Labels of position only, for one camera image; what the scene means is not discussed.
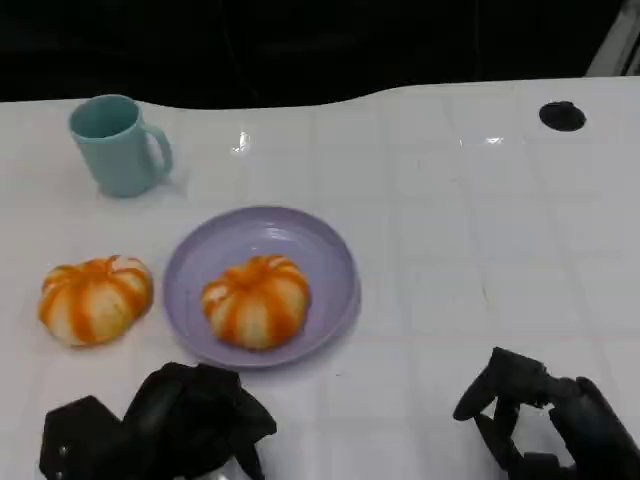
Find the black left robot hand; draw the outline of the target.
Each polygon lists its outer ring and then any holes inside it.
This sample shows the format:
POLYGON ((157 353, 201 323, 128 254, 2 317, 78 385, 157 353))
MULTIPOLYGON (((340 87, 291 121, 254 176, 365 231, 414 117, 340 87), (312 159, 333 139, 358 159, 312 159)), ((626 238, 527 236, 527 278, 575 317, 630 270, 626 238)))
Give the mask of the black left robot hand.
POLYGON ((263 479, 256 444, 277 432, 238 373, 202 363, 169 362, 151 373, 123 425, 135 439, 141 479, 196 479, 231 459, 248 478, 263 479))

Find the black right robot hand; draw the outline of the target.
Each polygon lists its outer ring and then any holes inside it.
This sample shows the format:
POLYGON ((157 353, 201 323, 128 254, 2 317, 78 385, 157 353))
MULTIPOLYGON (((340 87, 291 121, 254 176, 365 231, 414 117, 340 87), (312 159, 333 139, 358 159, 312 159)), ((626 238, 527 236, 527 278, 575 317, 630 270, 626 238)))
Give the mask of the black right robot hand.
POLYGON ((554 377, 535 359, 495 347, 453 413, 472 419, 510 479, 637 479, 639 448, 599 388, 586 377, 554 377), (574 460, 522 453, 512 434, 520 406, 550 406, 549 418, 574 460))

